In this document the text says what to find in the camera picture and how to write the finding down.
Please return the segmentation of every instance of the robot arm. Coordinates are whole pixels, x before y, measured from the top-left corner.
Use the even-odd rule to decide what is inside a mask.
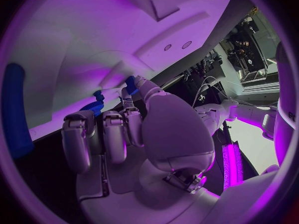
[[[273,140],[274,124],[277,109],[269,107],[263,110],[257,107],[240,105],[234,100],[224,100],[221,105],[207,104],[196,107],[198,115],[202,118],[211,135],[227,121],[236,118],[250,125],[259,127],[263,131],[263,137]]]

